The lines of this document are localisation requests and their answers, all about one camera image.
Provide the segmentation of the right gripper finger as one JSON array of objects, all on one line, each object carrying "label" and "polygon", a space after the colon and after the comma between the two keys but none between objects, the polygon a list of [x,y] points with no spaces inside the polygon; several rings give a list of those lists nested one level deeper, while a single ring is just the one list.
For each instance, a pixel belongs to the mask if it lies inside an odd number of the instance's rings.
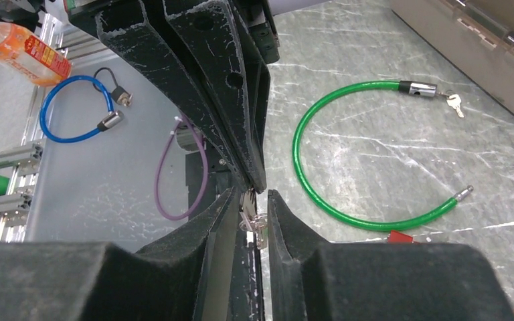
[{"label": "right gripper finger", "polygon": [[275,320],[514,320],[484,255],[462,244],[332,243],[268,192]]},{"label": "right gripper finger", "polygon": [[227,320],[240,193],[136,253],[0,243],[0,320]]}]

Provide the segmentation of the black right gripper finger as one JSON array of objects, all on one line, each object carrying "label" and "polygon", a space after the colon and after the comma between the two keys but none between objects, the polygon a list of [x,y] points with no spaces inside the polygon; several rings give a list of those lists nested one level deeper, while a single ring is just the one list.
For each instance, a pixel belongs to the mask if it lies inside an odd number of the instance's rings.
[{"label": "black right gripper finger", "polygon": [[99,40],[142,74],[196,125],[226,160],[237,184],[252,184],[240,149],[185,44],[167,23],[162,1],[117,1],[95,17]]},{"label": "black right gripper finger", "polygon": [[266,188],[270,74],[234,1],[165,1],[165,17],[200,67],[244,185]]}]

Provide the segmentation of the bunch of small keys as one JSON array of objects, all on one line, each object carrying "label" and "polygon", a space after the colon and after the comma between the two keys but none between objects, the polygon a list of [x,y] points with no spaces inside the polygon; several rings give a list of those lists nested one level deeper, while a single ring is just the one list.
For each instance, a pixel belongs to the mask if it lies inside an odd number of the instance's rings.
[{"label": "bunch of small keys", "polygon": [[257,213],[256,192],[254,189],[249,189],[242,194],[240,217],[239,228],[242,231],[254,234],[258,249],[266,249],[268,247],[267,215]]}]

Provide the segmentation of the red cable padlock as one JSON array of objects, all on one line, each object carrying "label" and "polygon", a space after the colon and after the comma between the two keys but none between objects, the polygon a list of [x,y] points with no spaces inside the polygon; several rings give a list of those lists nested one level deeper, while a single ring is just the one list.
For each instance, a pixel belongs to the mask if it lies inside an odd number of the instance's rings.
[{"label": "red cable padlock", "polygon": [[391,231],[387,237],[387,243],[417,243],[411,235],[399,231]]}]

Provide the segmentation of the green cable lock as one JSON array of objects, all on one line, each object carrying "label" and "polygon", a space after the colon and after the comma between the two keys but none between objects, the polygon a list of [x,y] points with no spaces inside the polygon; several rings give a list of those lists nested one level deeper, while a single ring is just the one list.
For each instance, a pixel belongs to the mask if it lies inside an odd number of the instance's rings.
[{"label": "green cable lock", "polygon": [[290,156],[294,173],[313,204],[348,226],[387,233],[436,221],[466,201],[472,185],[450,187],[392,141],[390,126],[374,137],[360,134],[363,116],[379,120],[402,98],[445,107],[436,84],[371,80],[323,95],[303,113]]}]

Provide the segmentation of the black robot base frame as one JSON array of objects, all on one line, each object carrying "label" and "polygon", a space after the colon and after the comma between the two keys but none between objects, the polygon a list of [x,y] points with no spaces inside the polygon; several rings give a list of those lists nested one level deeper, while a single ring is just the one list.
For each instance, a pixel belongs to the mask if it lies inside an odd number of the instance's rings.
[{"label": "black robot base frame", "polygon": [[[222,160],[221,155],[213,146],[206,148],[205,154],[208,162],[207,185],[202,193],[201,201],[189,215],[187,221],[194,219],[204,212],[226,189],[236,187],[240,191],[240,196],[244,192],[227,164]],[[195,203],[203,178],[203,163],[200,152],[186,154],[185,186],[187,187],[187,209]]]}]

